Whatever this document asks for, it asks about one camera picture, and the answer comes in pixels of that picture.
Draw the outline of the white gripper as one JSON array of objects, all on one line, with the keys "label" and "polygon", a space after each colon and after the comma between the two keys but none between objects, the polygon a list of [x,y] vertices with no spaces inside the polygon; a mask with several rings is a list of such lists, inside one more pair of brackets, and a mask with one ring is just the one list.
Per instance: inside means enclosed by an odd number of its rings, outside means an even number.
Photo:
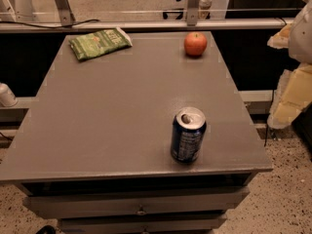
[{"label": "white gripper", "polygon": [[268,126],[284,129],[312,103],[312,0],[292,25],[285,25],[271,36],[267,45],[274,49],[289,48],[289,56],[303,62],[294,71],[284,70],[269,111]]}]

